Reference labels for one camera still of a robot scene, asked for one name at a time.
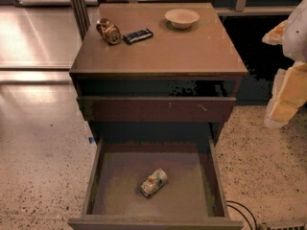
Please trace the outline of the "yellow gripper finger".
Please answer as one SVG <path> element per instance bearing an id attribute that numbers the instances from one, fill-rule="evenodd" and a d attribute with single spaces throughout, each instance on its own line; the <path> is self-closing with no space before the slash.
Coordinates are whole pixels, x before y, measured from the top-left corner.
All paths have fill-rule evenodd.
<path id="1" fill-rule="evenodd" d="M 262 41 L 269 45 L 281 45 L 283 43 L 283 33 L 286 20 L 280 22 L 262 37 Z"/>
<path id="2" fill-rule="evenodd" d="M 287 70 L 279 69 L 274 77 L 272 97 L 264 118 L 268 128 L 281 128 L 289 123 L 307 102 L 307 63 L 296 61 Z"/>

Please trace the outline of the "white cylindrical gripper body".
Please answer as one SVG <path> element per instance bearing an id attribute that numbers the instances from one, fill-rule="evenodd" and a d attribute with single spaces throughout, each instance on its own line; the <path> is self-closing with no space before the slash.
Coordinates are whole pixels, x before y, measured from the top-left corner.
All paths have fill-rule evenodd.
<path id="1" fill-rule="evenodd" d="M 285 57 L 307 61 L 307 0 L 302 0 L 288 17 L 282 48 Z"/>

